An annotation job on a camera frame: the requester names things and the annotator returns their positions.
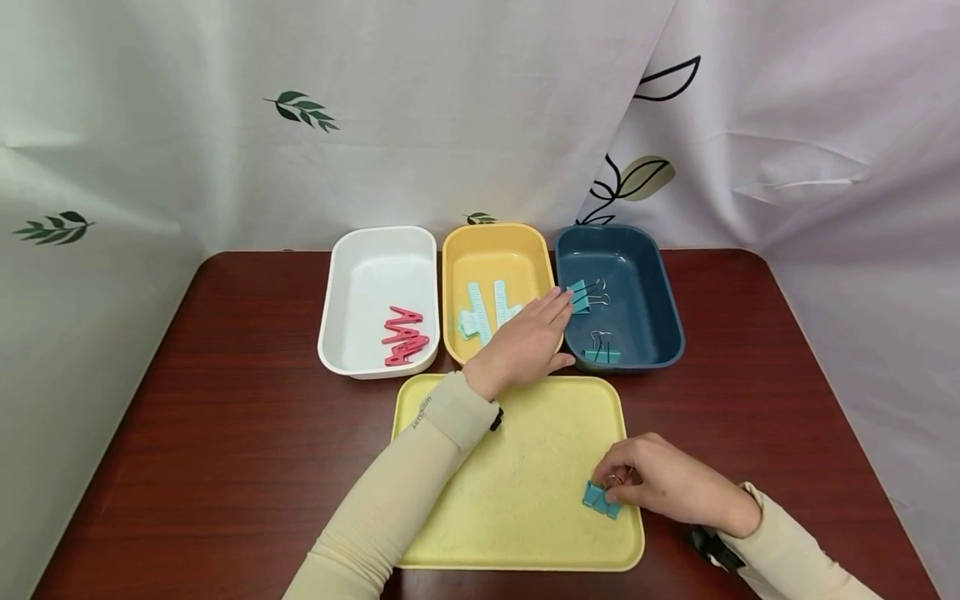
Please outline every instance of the right hand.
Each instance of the right hand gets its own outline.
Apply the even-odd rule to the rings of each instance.
[[[612,485],[608,502],[634,504],[675,521],[715,527],[735,538],[750,536],[762,517],[751,495],[656,433],[614,444],[592,481]]]
[[[490,343],[464,365],[470,388],[492,400],[508,387],[529,385],[572,365],[573,356],[557,352],[573,314],[572,298],[573,292],[555,287],[497,329]]]

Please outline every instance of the yellow tray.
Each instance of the yellow tray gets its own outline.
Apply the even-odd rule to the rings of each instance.
[[[461,365],[481,348],[479,336],[465,340],[457,328],[460,311],[470,310],[467,284],[480,284],[487,318],[495,332],[493,282],[498,279],[507,285],[507,302],[511,306],[526,304],[550,291],[554,285],[553,270],[539,231],[521,223],[497,223],[457,228],[446,237],[444,344]]]
[[[439,374],[416,375],[396,398],[393,437]],[[596,377],[547,377],[499,398],[503,423],[444,489],[400,566],[432,569],[625,571],[643,554],[636,507],[617,520],[584,506],[584,488],[626,437],[620,397]]]

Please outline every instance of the red tabletop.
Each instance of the red tabletop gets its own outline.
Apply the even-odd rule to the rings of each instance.
[[[664,260],[686,353],[662,372],[607,377],[629,434],[657,431],[754,482],[888,600],[936,598],[763,260]],[[37,598],[282,595],[390,440],[403,381],[321,365],[328,266],[328,252],[229,252],[203,264]],[[431,371],[454,368],[441,349]],[[396,571],[384,597],[752,597],[686,546],[680,526],[648,513],[643,523],[646,552],[627,573]]]

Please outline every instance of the wrist strap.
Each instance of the wrist strap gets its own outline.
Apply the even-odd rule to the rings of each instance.
[[[497,427],[500,426],[500,423],[503,422],[503,409],[498,409],[496,411],[496,419],[493,420],[493,424],[490,426],[491,431],[496,431]]]
[[[707,531],[703,525],[691,529],[684,535],[684,539],[705,561],[730,573],[746,566],[715,532]]]

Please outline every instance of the beige sleeve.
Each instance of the beige sleeve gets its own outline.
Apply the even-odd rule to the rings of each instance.
[[[880,600],[824,554],[779,504],[750,483],[742,487],[760,505],[760,526],[743,540],[719,535],[746,564],[738,573],[756,595],[763,600]]]
[[[444,377],[347,494],[283,597],[379,598],[447,480],[498,411],[460,372]]]

